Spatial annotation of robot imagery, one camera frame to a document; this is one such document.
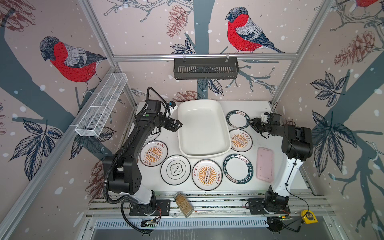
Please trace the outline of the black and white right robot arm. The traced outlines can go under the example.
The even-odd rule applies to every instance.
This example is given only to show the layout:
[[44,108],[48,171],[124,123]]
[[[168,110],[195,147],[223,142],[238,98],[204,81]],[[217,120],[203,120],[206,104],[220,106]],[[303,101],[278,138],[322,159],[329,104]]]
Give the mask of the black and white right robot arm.
[[290,189],[301,165],[313,154],[312,133],[309,128],[280,124],[279,114],[270,114],[268,120],[261,118],[250,120],[250,126],[258,134],[267,133],[268,137],[282,137],[282,153],[285,154],[277,177],[265,192],[264,210],[269,214],[287,212]]

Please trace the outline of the large green rim plate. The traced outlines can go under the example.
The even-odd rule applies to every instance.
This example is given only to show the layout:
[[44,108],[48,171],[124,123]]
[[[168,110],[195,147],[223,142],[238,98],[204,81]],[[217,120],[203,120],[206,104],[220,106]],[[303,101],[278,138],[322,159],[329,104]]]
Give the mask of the large green rim plate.
[[245,156],[231,154],[223,161],[223,173],[231,182],[244,185],[252,179],[254,167]]

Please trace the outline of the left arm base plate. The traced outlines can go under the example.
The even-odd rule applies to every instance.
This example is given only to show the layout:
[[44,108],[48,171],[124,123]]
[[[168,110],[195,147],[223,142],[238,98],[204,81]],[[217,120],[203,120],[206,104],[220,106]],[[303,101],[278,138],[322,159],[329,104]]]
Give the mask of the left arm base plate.
[[168,216],[170,214],[170,200],[156,200],[148,205],[132,205],[130,208],[130,217],[145,216]]

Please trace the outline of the small green rim plate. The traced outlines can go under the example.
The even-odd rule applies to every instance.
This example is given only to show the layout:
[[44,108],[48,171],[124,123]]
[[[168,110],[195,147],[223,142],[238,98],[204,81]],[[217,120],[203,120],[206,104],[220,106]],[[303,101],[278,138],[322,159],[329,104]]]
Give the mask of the small green rim plate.
[[250,125],[250,117],[243,111],[233,110],[227,113],[227,123],[233,129],[243,130]]

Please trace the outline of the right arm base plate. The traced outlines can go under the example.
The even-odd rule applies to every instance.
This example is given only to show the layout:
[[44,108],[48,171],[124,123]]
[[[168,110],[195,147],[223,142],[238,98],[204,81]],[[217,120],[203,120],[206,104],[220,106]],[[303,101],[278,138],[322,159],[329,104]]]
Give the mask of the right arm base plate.
[[247,205],[251,215],[289,215],[291,213],[287,201],[248,199]]

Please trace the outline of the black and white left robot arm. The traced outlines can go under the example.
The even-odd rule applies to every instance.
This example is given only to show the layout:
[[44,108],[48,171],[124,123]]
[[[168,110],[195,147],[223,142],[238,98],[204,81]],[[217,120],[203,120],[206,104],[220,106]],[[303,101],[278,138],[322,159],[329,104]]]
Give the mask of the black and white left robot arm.
[[129,202],[145,215],[156,211],[154,191],[142,184],[142,174],[137,164],[145,141],[155,128],[177,132],[183,124],[171,118],[177,109],[174,101],[147,100],[134,117],[134,128],[128,139],[115,155],[103,160],[103,194],[107,203],[115,205]]

